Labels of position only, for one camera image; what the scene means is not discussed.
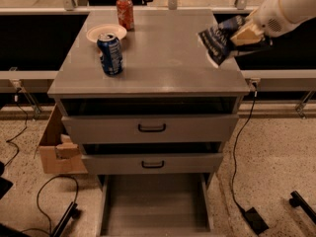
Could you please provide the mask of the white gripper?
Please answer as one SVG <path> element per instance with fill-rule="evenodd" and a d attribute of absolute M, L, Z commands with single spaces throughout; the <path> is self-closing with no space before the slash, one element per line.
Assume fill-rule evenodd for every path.
<path fill-rule="evenodd" d="M 236 45 L 248 45 L 261 41 L 264 34 L 277 38 L 295 29 L 284 15 L 280 0 L 265 0 L 250 14 L 252 20 L 241 27 L 230 40 Z"/>

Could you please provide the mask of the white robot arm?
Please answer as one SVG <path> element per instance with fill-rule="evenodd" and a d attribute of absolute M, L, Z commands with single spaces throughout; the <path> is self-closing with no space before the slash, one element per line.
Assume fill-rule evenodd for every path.
<path fill-rule="evenodd" d="M 316 17 L 316 0 L 265 0 L 230 40 L 237 46 L 277 38 Z"/>

